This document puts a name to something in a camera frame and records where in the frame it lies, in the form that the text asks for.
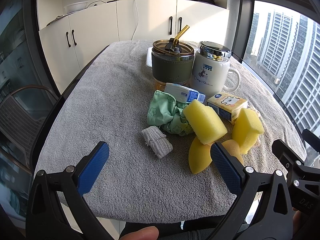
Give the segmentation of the left hand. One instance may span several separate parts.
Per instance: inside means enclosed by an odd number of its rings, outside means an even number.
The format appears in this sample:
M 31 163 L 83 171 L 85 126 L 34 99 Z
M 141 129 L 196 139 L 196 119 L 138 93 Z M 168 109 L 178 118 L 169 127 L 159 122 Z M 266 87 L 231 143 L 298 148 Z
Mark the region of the left hand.
M 126 234 L 120 237 L 120 240 L 157 240 L 158 237 L 159 230 L 155 226 L 148 226 L 136 232 Z

